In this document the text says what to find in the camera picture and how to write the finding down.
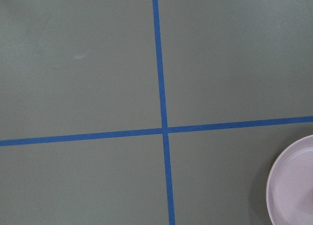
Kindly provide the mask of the pink plate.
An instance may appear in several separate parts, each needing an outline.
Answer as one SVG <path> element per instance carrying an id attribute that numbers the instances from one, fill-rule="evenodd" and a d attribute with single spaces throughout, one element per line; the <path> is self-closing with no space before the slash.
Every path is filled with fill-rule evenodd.
<path id="1" fill-rule="evenodd" d="M 313 136 L 297 140 L 275 160 L 266 186 L 273 225 L 313 223 Z"/>

